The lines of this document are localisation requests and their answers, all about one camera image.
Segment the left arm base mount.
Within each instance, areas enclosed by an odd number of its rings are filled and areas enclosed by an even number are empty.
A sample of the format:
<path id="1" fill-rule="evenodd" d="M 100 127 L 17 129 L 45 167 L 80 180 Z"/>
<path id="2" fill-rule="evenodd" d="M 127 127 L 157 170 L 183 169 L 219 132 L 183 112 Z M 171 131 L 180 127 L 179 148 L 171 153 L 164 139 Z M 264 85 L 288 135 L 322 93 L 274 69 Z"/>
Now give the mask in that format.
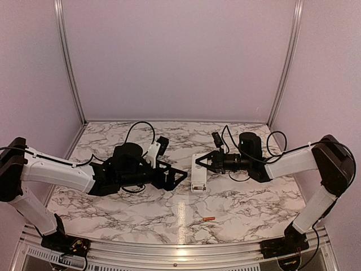
<path id="1" fill-rule="evenodd" d="M 90 240 L 66 234 L 61 218 L 57 214 L 54 214 L 54 216 L 56 220 L 56 230 L 52 234 L 42 235 L 41 246 L 61 252 L 64 256 L 75 255 L 86 257 Z"/>

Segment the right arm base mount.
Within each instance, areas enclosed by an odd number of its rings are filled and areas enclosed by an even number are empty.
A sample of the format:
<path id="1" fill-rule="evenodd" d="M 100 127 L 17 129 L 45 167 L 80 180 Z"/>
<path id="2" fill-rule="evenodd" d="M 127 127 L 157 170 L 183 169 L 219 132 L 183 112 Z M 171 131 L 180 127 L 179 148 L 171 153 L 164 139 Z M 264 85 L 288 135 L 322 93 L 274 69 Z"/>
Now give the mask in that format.
<path id="1" fill-rule="evenodd" d="M 306 234 L 301 234 L 291 223 L 284 230 L 283 237 L 260 242 L 261 254 L 265 259 L 269 259 L 298 253 L 309 249 L 310 246 L 306 239 Z"/>

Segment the white remote control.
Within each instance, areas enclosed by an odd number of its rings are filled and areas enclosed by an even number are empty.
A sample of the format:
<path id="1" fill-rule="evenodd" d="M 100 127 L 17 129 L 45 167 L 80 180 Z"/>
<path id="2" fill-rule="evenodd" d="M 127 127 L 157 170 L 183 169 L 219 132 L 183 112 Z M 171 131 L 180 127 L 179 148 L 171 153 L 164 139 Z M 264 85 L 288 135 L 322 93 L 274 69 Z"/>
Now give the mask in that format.
<path id="1" fill-rule="evenodd" d="M 193 193 L 205 193 L 205 190 L 194 190 L 194 186 L 206 187 L 207 182 L 207 169 L 196 165 L 195 154 L 192 155 L 192 168 L 191 168 L 191 191 Z"/>

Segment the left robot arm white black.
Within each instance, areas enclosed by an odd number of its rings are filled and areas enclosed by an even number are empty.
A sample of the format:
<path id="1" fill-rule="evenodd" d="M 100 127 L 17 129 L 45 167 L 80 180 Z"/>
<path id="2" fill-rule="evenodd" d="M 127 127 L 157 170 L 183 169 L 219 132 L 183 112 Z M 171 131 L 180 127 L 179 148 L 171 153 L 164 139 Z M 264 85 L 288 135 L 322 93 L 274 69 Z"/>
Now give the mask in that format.
<path id="1" fill-rule="evenodd" d="M 168 146 L 160 137 L 147 152 L 136 143 L 116 146 L 110 158 L 102 163 L 92 160 L 78 164 L 30 148 L 24 138 L 15 138 L 1 147 L 1 201 L 13 206 L 31 222 L 42 237 L 59 251 L 71 247 L 60 218 L 51 213 L 25 185 L 27 181 L 68 187 L 92 196 L 118 193 L 132 186 L 151 184 L 159 190 L 172 191 L 187 172 L 159 161 Z"/>

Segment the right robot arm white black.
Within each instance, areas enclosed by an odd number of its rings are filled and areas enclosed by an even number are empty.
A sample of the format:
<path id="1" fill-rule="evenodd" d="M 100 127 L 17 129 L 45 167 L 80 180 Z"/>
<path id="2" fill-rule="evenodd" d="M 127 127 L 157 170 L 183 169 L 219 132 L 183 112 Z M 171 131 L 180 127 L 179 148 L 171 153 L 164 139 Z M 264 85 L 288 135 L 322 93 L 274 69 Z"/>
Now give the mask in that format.
<path id="1" fill-rule="evenodd" d="M 284 150 L 280 155 L 269 158 L 263 157 L 261 139 L 255 133 L 244 132 L 239 135 L 236 154 L 224 151 L 224 141 L 218 133 L 212 136 L 217 149 L 192 157 L 191 190 L 194 193 L 207 190 L 208 172 L 225 174 L 247 171 L 249 178 L 259 183 L 299 172 L 319 172 L 322 179 L 320 188 L 280 239 L 279 247 L 285 253 L 293 252 L 301 244 L 301 235 L 328 214 L 355 179 L 356 162 L 353 154 L 332 135 L 293 150 Z"/>

